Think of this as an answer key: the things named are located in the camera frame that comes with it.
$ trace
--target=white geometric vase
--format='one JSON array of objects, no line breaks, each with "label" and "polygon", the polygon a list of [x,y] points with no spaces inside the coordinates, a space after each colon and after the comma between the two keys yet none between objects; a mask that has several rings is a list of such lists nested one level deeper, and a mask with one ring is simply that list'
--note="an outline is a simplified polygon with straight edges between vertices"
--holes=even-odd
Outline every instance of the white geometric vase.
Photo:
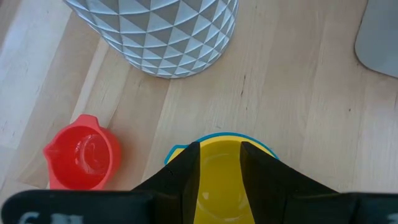
[{"label": "white geometric vase", "polygon": [[235,28],[238,0],[64,0],[135,67],[162,78],[216,62]]}]

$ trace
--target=wood plank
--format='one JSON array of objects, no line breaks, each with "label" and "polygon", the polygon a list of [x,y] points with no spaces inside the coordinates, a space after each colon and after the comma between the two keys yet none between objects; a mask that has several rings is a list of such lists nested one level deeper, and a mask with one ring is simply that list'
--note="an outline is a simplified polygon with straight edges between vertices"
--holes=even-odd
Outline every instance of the wood plank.
[{"label": "wood plank", "polygon": [[90,68],[88,69],[85,82],[81,88],[79,99],[77,100],[75,109],[73,110],[72,118],[70,119],[71,123],[74,122],[79,115],[85,112],[87,102],[90,99],[90,93],[93,90],[95,80],[100,73],[101,65],[104,62],[108,49],[109,44],[106,43],[105,40],[100,39],[93,56],[93,60],[91,61]]},{"label": "wood plank", "polygon": [[328,5],[292,0],[278,1],[277,7],[279,20],[253,124],[254,135],[284,163],[297,168]]},{"label": "wood plank", "polygon": [[121,167],[109,189],[131,190],[141,183],[169,82],[131,68],[109,125],[122,147]]},{"label": "wood plank", "polygon": [[172,80],[143,180],[164,166],[171,147],[220,131],[254,134],[277,1],[245,1],[224,55],[204,72]]},{"label": "wood plank", "polygon": [[0,49],[1,145],[18,146],[70,12],[61,0],[21,1]]},{"label": "wood plank", "polygon": [[352,190],[398,190],[398,79],[367,71]]},{"label": "wood plank", "polygon": [[98,118],[102,127],[108,127],[116,110],[126,79],[130,63],[116,50],[110,48],[91,89],[84,113]]},{"label": "wood plank", "polygon": [[340,1],[328,12],[300,160],[300,171],[337,191],[350,187],[363,114],[366,76],[353,46],[365,5]]},{"label": "wood plank", "polygon": [[99,35],[72,14],[12,161],[9,178],[40,188],[47,185],[42,149],[69,124],[98,41]]}]

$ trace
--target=yellow cup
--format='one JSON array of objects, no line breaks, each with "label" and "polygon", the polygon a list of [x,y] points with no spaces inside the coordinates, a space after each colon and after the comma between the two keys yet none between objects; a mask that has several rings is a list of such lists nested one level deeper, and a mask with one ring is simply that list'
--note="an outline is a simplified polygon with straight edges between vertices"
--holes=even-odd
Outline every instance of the yellow cup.
[{"label": "yellow cup", "polygon": [[[243,141],[277,158],[266,145],[243,134],[215,133],[197,140],[200,142],[200,183],[194,223],[254,223],[239,162]],[[174,146],[165,164],[186,147]]]}]

